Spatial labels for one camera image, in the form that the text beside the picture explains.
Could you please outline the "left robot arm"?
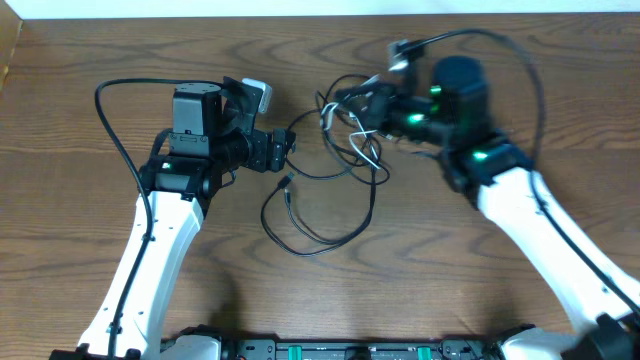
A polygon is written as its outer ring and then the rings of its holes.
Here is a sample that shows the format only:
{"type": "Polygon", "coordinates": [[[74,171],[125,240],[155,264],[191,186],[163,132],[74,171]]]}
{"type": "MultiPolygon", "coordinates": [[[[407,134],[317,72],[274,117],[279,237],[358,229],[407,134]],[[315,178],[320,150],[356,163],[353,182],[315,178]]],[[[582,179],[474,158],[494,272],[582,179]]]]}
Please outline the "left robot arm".
{"type": "Polygon", "coordinates": [[[172,125],[148,160],[125,160],[139,190],[130,237],[102,305],[73,350],[54,359],[232,359],[235,349],[203,327],[162,338],[175,284],[223,177],[241,168],[279,172],[295,135],[256,129],[272,89],[264,82],[171,80],[172,125]]]}

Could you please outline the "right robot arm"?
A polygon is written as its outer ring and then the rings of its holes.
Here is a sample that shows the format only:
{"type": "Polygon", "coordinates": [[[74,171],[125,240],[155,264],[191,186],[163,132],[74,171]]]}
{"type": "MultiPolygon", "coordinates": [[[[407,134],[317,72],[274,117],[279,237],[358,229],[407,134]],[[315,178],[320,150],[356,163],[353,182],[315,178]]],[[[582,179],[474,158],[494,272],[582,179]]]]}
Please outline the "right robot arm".
{"type": "Polygon", "coordinates": [[[639,282],[621,270],[564,211],[534,169],[534,160],[497,129],[489,87],[470,57],[438,61],[426,97],[415,94],[421,51],[391,44],[400,84],[368,80],[339,90],[335,101],[364,134],[405,137],[439,147],[450,188],[519,247],[557,297],[573,334],[523,326],[484,345],[485,359],[636,359],[639,282]]]}

